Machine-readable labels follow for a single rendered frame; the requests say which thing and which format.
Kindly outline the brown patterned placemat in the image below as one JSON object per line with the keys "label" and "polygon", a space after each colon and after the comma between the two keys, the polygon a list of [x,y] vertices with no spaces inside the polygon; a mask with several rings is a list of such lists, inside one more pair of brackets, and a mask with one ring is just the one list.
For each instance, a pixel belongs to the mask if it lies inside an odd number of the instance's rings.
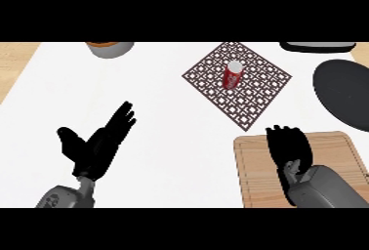
{"label": "brown patterned placemat", "polygon": [[[231,61],[241,64],[236,86],[225,88]],[[292,76],[240,42],[222,42],[182,78],[243,131],[247,131]]]}

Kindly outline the wooden cutting board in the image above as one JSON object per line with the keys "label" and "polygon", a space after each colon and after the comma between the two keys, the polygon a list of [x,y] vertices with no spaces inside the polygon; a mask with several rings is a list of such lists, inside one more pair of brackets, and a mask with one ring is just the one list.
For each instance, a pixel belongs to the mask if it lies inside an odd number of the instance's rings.
{"label": "wooden cutting board", "polygon": [[[312,163],[329,166],[369,202],[369,170],[343,132],[305,134]],[[244,208],[290,208],[283,196],[267,137],[243,136],[233,141],[241,203]]]}

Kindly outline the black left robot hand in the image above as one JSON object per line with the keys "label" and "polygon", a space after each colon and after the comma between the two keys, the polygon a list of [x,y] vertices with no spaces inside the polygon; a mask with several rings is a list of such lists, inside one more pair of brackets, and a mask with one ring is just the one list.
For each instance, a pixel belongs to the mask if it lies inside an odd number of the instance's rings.
{"label": "black left robot hand", "polygon": [[95,181],[104,175],[134,124],[132,104],[125,102],[106,125],[94,131],[85,141],[67,127],[57,129],[61,153],[75,163],[72,175],[76,178],[85,177]]}

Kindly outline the red can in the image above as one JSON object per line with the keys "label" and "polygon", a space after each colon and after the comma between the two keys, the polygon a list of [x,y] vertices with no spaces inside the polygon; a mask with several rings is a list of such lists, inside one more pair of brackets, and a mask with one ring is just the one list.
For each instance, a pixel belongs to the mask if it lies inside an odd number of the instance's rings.
{"label": "red can", "polygon": [[221,86],[225,90],[230,90],[236,87],[240,76],[241,76],[241,63],[239,61],[230,61],[224,68]]}

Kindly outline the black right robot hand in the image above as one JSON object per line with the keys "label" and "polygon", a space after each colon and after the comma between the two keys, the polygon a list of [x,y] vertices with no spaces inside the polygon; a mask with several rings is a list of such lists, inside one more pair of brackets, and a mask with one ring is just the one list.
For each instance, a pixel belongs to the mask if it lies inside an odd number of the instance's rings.
{"label": "black right robot hand", "polygon": [[[298,160],[299,165],[296,174],[303,174],[312,165],[312,151],[306,137],[298,128],[289,128],[287,126],[278,127],[275,125],[274,128],[267,128],[265,131],[270,155],[275,164],[275,173],[281,191],[286,196],[289,183],[283,174],[284,164]],[[293,202],[287,196],[286,201],[289,205],[293,206]]]}

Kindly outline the dark grey pan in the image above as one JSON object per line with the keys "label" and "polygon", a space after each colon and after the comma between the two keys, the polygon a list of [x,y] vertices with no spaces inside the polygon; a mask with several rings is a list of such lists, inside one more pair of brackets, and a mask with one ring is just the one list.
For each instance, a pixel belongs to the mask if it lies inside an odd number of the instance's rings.
{"label": "dark grey pan", "polygon": [[369,68],[346,60],[327,60],[312,73],[318,101],[333,117],[369,132]]}

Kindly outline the grey pot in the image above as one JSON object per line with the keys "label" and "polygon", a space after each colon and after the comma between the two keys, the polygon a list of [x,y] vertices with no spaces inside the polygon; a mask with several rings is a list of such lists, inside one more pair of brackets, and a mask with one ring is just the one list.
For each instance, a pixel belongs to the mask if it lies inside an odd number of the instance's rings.
{"label": "grey pot", "polygon": [[88,42],[91,53],[101,59],[120,57],[132,48],[132,42]]}

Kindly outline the black and grey appliance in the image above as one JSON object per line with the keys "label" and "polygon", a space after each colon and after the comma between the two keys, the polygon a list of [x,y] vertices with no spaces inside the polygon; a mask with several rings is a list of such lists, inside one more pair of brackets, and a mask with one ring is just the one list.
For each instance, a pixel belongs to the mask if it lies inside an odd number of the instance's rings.
{"label": "black and grey appliance", "polygon": [[301,53],[345,53],[355,47],[354,42],[280,42],[280,47],[289,52]]}

